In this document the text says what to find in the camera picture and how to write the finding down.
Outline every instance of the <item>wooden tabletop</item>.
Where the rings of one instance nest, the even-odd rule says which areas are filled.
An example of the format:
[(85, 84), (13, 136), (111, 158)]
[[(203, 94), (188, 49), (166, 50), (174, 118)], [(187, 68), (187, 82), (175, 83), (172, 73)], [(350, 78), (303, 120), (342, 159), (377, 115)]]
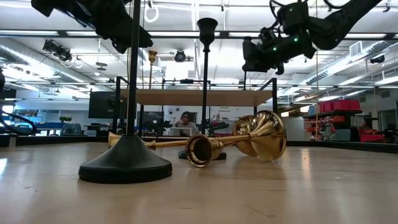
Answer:
[[(129, 90), (121, 90), (128, 98)], [(208, 90), (207, 106), (259, 106), (272, 98), (272, 91)], [(201, 90), (137, 90), (140, 105), (201, 106)]]

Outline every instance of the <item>ceiling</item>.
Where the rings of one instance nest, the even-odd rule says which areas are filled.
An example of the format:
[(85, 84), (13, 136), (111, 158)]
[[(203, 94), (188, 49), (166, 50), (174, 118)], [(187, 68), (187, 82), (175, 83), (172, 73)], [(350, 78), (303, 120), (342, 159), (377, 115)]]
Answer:
[[(287, 4), (294, 0), (280, 0), (279, 2)], [(332, 1), (334, 4), (344, 4), (348, 1)], [(352, 32), (397, 32), (398, 26), (398, 1), (391, 1), (392, 9), (383, 13), (387, 1), (382, 1), (377, 8), (366, 14), (351, 30)], [(330, 12), (322, 0), (309, 0), (310, 14), (312, 16), (325, 17)], [(224, 4), (225, 10), (221, 11), (221, 5)], [(195, 23), (200, 18), (212, 17), (218, 21), (216, 30), (236, 30), (236, 31), (258, 31), (264, 26), (270, 26), (274, 22), (273, 15), (268, 6), (268, 1), (263, 0), (153, 0), (153, 5), (159, 8), (159, 17), (154, 22), (147, 22), (142, 19), (141, 26), (145, 30), (197, 30)], [(141, 15), (144, 14), (144, 7), (147, 8), (147, 1), (142, 1)], [(153, 18), (154, 10), (147, 13), (148, 18)], [(28, 30), (84, 30), (73, 19), (58, 12), (53, 11), (47, 18), (30, 7), (30, 1), (1, 1), (0, 2), (0, 30), (7, 29), (28, 29)], [(48, 56), (57, 61), (53, 55), (47, 55), (42, 50), (44, 42), (49, 38), (42, 37), (18, 37), (14, 41), (31, 49), (38, 54)], [(71, 53), (81, 59), (83, 66), (71, 66), (70, 69), (82, 74), (93, 82), (107, 82), (110, 78), (123, 76), (127, 78), (128, 60), (127, 53), (120, 54), (112, 46), (109, 40), (87, 39), (87, 38), (51, 38), (54, 42), (65, 48), (71, 49)], [(163, 68), (162, 72), (154, 72), (152, 82), (161, 82), (166, 79), (182, 78), (201, 78), (203, 75), (203, 46), (195, 43), (193, 39), (152, 39), (154, 45), (148, 50), (158, 52), (158, 61), (156, 66)], [(349, 47), (356, 41), (344, 40), (337, 48), (333, 50), (319, 50), (318, 55), (312, 59), (305, 59), (304, 56), (293, 58), (285, 64), (285, 73), (281, 76), (275, 75), (275, 70), (269, 70), (267, 73), (248, 73), (248, 83), (265, 83), (272, 77), (277, 77), (279, 84), (300, 84), (308, 78), (309, 74), (323, 66), (334, 61), (340, 56), (349, 52)], [(198, 46), (197, 57), (195, 58), (195, 46)], [(184, 50), (185, 54), (192, 58), (191, 62), (176, 63), (172, 55), (177, 50)], [(242, 53), (242, 40), (239, 39), (216, 39), (210, 46), (208, 78), (213, 83), (238, 83), (244, 78), (244, 72), (241, 70), (244, 64)], [(108, 64), (105, 71), (98, 71), (96, 62)], [(195, 62), (198, 64), (199, 71), (195, 72)], [(395, 62), (395, 53), (390, 51), (386, 55), (386, 63)], [(143, 62), (144, 69), (139, 69), (137, 77), (138, 83), (149, 82), (148, 61)], [(173, 68), (183, 70), (183, 75), (168, 73)], [(353, 63), (336, 75), (320, 80), (320, 85), (338, 85), (345, 80), (356, 77), (364, 73), (364, 62)], [(30, 81), (28, 78), (8, 77), (8, 81)], [(299, 96), (308, 92), (299, 92)]]

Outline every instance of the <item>white ceiling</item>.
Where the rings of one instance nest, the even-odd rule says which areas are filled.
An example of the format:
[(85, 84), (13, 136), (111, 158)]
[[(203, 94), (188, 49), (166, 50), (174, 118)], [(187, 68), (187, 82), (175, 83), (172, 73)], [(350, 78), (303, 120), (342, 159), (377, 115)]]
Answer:
[[(280, 0), (279, 2), (287, 4), (295, 0)], [(199, 7), (197, 12), (192, 12), (191, 3), (197, 2)], [(192, 26), (192, 18), (195, 13), (199, 18), (212, 17), (219, 23), (217, 30), (244, 30), (256, 31), (264, 26), (270, 26), (274, 22), (274, 18), (268, 5), (268, 1), (264, 0), (224, 0), (226, 11), (221, 12), (221, 1), (219, 0), (153, 0), (155, 6), (159, 7), (159, 18), (152, 23), (142, 20), (141, 26), (146, 30), (193, 30), (196, 27)], [(344, 4), (348, 1), (332, 1), (334, 4)], [(398, 12), (391, 10), (383, 13), (383, 7), (386, 1), (382, 1), (377, 8), (366, 14), (352, 29), (353, 32), (397, 32), (398, 26), (396, 21), (398, 19)], [(316, 16), (315, 0), (309, 0), (310, 13)], [(327, 8), (324, 7), (322, 0), (318, 0), (318, 17), (325, 17), (328, 15)], [(391, 6), (398, 6), (398, 1), (391, 1)], [(148, 17), (152, 17), (153, 12), (149, 12)], [(36, 10), (30, 7), (30, 1), (0, 1), (0, 29), (39, 29), (39, 30), (84, 30), (77, 22), (70, 17), (54, 11), (50, 18), (41, 15)], [(26, 47), (45, 55), (42, 50), (45, 39), (38, 37), (31, 38), (15, 38), (16, 41), (25, 45)], [(97, 81), (106, 81), (108, 78), (113, 78), (117, 75), (127, 76), (127, 54), (121, 55), (115, 51), (109, 40), (102, 40), (101, 51), (98, 53), (98, 39), (52, 39), (56, 43), (71, 49), (72, 53), (79, 55), (84, 61), (82, 68), (72, 67), (76, 72), (79, 72), (91, 79)], [(163, 61), (163, 66), (170, 61), (170, 57), (166, 57), (170, 52), (176, 52), (177, 49), (185, 51), (186, 55), (194, 57), (195, 44), (192, 39), (153, 39), (154, 42), (151, 50), (155, 50), (160, 55)], [(334, 50), (318, 51), (318, 59), (307, 59), (305, 62), (304, 56), (299, 56), (292, 59), (285, 64), (285, 74), (279, 76), (280, 83), (294, 84), (302, 80), (305, 74), (316, 70), (317, 62), (318, 68), (321, 68), (325, 63), (334, 60), (342, 54), (347, 53), (348, 47), (355, 43), (355, 41), (342, 41), (342, 43)], [(208, 77), (213, 82), (231, 83), (243, 79), (244, 73), (241, 70), (244, 64), (242, 55), (242, 40), (215, 40), (210, 46), (210, 62)], [(107, 63), (106, 71), (100, 72), (100, 76), (94, 75), (97, 61)], [(203, 54), (198, 57), (198, 63), (203, 69)], [(188, 69), (194, 71), (194, 63), (187, 65)], [(263, 83), (274, 75), (274, 70), (268, 73), (249, 73), (248, 82)], [(159, 73), (154, 75), (155, 79), (161, 79)], [(331, 85), (335, 82), (334, 78), (327, 79), (329, 83), (322, 83), (324, 85)]]

